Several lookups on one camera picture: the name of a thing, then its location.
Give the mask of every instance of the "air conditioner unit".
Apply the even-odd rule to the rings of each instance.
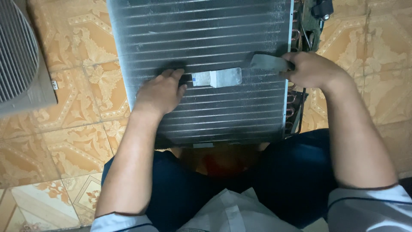
[[[0,118],[57,104],[26,0],[0,0]]]

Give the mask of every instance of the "floor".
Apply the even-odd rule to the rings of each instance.
[[[91,224],[130,112],[105,1],[29,2],[59,103],[0,119],[0,232]],[[333,2],[318,53],[353,76],[399,176],[412,176],[412,1]],[[303,131],[327,126],[311,89]]]

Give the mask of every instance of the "fan grille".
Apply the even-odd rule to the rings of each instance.
[[[0,103],[25,92],[38,70],[38,47],[29,22],[11,0],[0,1]]]

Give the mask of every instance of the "forearm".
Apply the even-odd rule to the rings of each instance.
[[[322,89],[328,106],[330,144],[338,182],[353,188],[381,188],[397,182],[382,138],[350,76]]]
[[[161,117],[133,111],[110,167],[96,217],[117,212],[143,214],[152,194],[155,135]]]

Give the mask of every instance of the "white shirt sleeve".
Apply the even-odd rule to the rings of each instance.
[[[397,185],[385,190],[335,189],[328,224],[334,232],[412,232],[412,199]]]
[[[148,219],[143,216],[124,216],[116,213],[96,218],[90,232],[159,232]]]

